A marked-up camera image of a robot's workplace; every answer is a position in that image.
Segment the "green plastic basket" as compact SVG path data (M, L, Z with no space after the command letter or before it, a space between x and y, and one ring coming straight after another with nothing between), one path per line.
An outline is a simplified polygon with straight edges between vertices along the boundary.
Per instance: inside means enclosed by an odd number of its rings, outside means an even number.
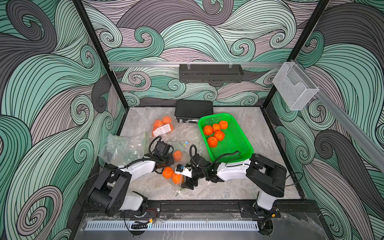
M221 129L221 137L216 147L212 147L209 144L208 139L213 137L214 134L206 135L204 133L204 127L215 124L218 125L220 122L224 122L227 126L226 129ZM216 160L223 154L228 156L222 157L219 162L221 163L238 163L251 158L254 153L254 149L243 132L236 119L227 113L214 114L200 118L198 121L200 132L203 136L204 144L208 150L209 158L211 161Z

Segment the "green printed zip-top bag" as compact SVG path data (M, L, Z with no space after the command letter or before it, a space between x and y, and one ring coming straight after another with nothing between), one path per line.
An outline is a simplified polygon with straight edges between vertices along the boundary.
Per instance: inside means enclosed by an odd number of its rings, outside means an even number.
M99 150L99 160L114 166L125 166L134 160L144 157L148 137L146 134L137 137L120 137L109 134L105 144Z

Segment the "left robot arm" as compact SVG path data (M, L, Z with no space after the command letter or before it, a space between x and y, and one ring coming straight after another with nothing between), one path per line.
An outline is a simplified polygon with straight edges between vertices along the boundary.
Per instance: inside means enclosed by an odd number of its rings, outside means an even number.
M143 216L147 212L148 198L137 192L129 192L130 182L149 174L160 173L175 163L174 147L162 141L162 137L154 138L149 144L149 152L140 159L133 160L123 167L112 164L104 166L98 173L85 201L112 217L120 211L131 212Z

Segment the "orange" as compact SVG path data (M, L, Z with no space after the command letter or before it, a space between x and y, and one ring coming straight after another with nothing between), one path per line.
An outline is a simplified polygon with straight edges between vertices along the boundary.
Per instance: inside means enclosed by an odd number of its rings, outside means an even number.
M225 129L227 129L228 126L229 126L229 124L228 124L227 121L220 121L220 122L219 122L219 125L220 125L221 130L225 130Z
M225 138L225 134L221 130L217 130L214 133L214 137L220 142Z

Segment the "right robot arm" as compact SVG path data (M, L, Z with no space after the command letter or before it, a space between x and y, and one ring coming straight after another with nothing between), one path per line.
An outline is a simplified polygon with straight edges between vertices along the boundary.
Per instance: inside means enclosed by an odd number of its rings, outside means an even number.
M277 215L275 201L285 194L286 167L260 154L252 154L247 160L235 163L234 160L240 156L240 151L222 154L209 163L201 155L193 154L192 150L196 151L197 147L190 147L190 163L178 165L176 168L176 174L183 176L183 188L193 190L198 186L200 179L212 183L248 179L260 188L256 205L253 207L256 216L267 219Z

